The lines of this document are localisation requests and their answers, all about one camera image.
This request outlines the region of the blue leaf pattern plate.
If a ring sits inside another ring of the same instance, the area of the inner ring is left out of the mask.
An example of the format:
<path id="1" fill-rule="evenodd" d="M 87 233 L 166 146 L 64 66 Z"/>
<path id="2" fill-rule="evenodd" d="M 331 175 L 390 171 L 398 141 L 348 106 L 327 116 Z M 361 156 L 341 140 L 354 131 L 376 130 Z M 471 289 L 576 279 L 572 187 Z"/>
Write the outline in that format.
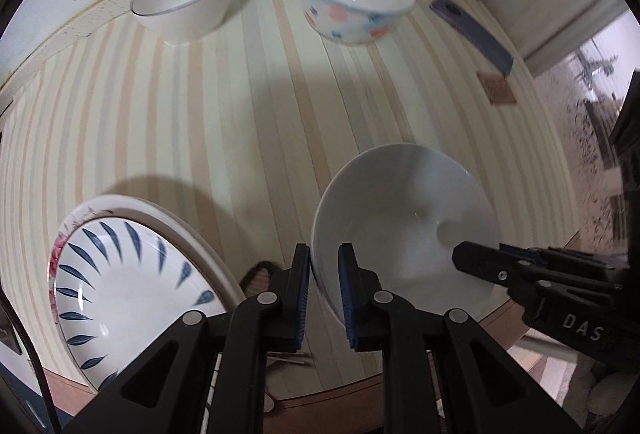
<path id="1" fill-rule="evenodd" d="M 62 343 L 101 391 L 180 316 L 215 316 L 242 301 L 215 254 L 196 238 L 125 217 L 92 217 L 61 231 L 49 259 L 49 298 Z"/>

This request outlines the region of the brown mat label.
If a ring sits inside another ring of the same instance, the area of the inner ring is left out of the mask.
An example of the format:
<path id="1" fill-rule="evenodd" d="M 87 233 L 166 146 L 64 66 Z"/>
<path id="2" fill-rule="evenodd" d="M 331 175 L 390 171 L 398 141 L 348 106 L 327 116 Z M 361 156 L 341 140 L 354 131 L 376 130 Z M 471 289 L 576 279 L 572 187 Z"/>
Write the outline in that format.
<path id="1" fill-rule="evenodd" d="M 506 76 L 484 72 L 478 72 L 476 76 L 480 81 L 480 85 L 482 85 L 490 104 L 512 105 L 518 103 Z"/>

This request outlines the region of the striped table mat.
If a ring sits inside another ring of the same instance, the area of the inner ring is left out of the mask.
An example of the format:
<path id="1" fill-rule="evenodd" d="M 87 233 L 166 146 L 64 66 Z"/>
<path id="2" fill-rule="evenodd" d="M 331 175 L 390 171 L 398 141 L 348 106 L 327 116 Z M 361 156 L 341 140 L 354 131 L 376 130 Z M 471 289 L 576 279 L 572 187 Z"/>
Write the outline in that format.
<path id="1" fill-rule="evenodd" d="M 348 161 L 407 141 L 472 174 L 503 242 L 566 244 L 575 197 L 533 77 L 516 59 L 514 102 L 492 103 L 492 65 L 433 1 L 367 45 L 320 37 L 300 0 L 238 0 L 189 45 L 120 16 L 44 60 L 1 119 L 1 280 L 43 365 L 79 379 L 52 320 L 49 254 L 64 218 L 102 193 L 168 209 L 241 278 L 309 240 Z"/>

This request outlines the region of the plain white bowl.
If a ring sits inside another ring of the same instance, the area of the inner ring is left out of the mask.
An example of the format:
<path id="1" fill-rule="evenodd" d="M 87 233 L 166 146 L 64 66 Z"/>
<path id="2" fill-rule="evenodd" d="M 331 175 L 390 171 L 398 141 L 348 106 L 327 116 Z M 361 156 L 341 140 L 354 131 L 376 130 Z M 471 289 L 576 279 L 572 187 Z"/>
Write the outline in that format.
<path id="1" fill-rule="evenodd" d="M 359 154 L 324 191 L 311 228 L 312 269 L 336 318 L 343 316 L 338 248 L 349 243 L 383 289 L 431 313 L 459 307 L 482 320 L 504 294 L 457 270 L 451 254 L 463 241 L 496 247 L 499 239 L 494 209 L 459 163 L 392 143 Z"/>

